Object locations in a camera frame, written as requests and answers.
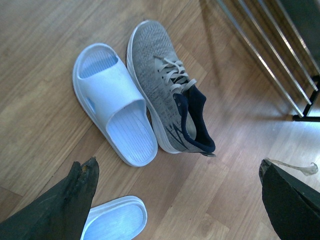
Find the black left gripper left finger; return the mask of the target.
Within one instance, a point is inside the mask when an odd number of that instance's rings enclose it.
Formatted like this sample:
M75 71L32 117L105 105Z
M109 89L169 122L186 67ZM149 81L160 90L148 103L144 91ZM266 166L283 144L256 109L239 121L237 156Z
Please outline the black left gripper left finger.
M75 161L68 175L29 205L1 222L2 240L78 240L99 179L92 157Z

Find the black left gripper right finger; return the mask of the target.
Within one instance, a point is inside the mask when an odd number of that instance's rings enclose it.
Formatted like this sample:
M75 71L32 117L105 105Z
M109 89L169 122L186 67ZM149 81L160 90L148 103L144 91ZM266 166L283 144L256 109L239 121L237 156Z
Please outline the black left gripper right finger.
M262 201L282 240L320 238L320 193L265 158L259 167Z

